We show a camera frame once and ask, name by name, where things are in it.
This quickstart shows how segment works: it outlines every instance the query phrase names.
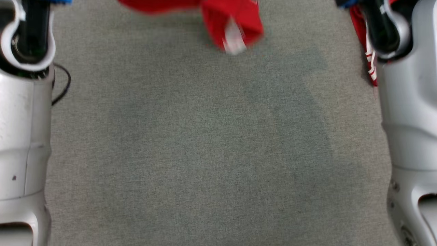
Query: black cable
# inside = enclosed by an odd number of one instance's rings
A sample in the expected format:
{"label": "black cable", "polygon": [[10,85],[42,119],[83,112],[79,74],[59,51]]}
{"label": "black cable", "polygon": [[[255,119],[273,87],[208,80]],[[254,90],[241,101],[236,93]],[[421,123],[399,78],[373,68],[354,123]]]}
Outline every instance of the black cable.
{"label": "black cable", "polygon": [[[59,65],[57,63],[54,63],[53,65],[55,65],[55,67],[60,68],[62,70],[64,70],[64,72],[67,74],[68,76],[68,81],[67,81],[67,85],[64,87],[63,91],[61,92],[61,94],[59,94],[53,101],[52,101],[52,106],[54,106],[56,103],[58,103],[62,98],[64,98],[64,96],[67,94],[68,89],[70,88],[71,85],[71,75],[70,72],[63,67],[62,65]],[[52,86],[55,86],[55,80],[56,80],[56,75],[55,78],[53,79],[53,84]]]}

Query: red cloth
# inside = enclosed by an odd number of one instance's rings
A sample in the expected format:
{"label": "red cloth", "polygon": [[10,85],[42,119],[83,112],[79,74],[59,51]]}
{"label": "red cloth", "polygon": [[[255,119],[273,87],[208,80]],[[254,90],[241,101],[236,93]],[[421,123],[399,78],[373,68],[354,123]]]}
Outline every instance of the red cloth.
{"label": "red cloth", "polygon": [[[390,4],[396,2],[397,0],[390,0]],[[361,10],[357,5],[350,8],[350,17],[352,23],[354,24],[355,31],[358,35],[361,45],[364,47],[364,52],[366,53],[367,67],[369,68],[369,78],[374,86],[378,86],[378,80],[376,76],[376,58],[374,58],[373,48],[367,40],[367,28],[366,21],[364,20]]]}
{"label": "red cloth", "polygon": [[231,19],[242,33],[246,46],[264,33],[258,3],[254,0],[118,0],[125,6],[147,14],[200,7],[206,28],[214,43],[224,48],[225,30]]}

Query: red garment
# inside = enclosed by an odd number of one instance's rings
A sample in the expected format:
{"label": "red garment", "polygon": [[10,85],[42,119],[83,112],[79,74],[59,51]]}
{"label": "red garment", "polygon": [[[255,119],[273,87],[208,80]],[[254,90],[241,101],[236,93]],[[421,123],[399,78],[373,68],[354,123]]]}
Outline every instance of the red garment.
{"label": "red garment", "polygon": [[350,17],[352,19],[352,23],[354,24],[358,39],[360,40],[361,45],[364,47],[370,80],[374,86],[378,86],[375,51],[373,50],[373,47],[368,39],[366,21],[364,20],[361,10],[357,5],[354,5],[350,8]]}
{"label": "red garment", "polygon": [[200,7],[205,25],[214,43],[229,53],[238,53],[256,42],[264,33],[258,3],[254,0],[118,0],[145,12],[160,14],[168,11]]}

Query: gray fabric surface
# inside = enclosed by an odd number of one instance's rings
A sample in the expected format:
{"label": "gray fabric surface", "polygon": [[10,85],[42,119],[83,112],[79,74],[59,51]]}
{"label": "gray fabric surface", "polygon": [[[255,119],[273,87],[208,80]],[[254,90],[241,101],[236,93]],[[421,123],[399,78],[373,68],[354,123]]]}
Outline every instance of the gray fabric surface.
{"label": "gray fabric surface", "polygon": [[52,116],[51,245],[396,245],[348,13],[333,0],[260,8],[266,35],[236,57],[195,11],[76,0],[57,13],[55,60],[73,85]]}

